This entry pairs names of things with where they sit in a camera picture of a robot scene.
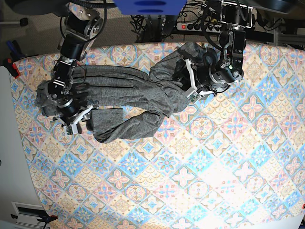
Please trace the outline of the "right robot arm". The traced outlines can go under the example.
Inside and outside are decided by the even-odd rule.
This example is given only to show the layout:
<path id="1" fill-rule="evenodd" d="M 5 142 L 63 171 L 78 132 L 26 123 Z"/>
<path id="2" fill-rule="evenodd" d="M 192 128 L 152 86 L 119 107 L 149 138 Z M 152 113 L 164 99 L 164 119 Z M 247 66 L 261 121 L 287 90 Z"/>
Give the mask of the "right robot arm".
<path id="1" fill-rule="evenodd" d="M 79 122 L 89 119 L 93 109 L 85 101 L 86 77 L 75 79 L 73 73 L 104 29 L 106 18 L 100 17 L 97 8 L 105 10 L 107 3 L 71 0 L 67 8 L 70 13 L 64 22 L 66 30 L 61 33 L 60 57 L 48 83 L 46 98 L 60 111 L 55 119 L 61 122 L 66 134 L 73 135 L 81 133 Z"/>

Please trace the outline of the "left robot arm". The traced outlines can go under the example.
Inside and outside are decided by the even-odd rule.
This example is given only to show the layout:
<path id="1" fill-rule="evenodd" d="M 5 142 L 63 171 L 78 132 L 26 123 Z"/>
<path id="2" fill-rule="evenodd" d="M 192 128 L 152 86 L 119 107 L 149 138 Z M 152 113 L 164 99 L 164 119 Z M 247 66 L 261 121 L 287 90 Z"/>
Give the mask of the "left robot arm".
<path id="1" fill-rule="evenodd" d="M 179 48 L 181 59 L 173 75 L 191 102 L 223 93 L 242 80 L 245 29 L 253 26 L 253 8 L 237 0 L 209 0 L 202 11 L 193 28 L 199 29 L 210 47 L 186 43 Z"/>

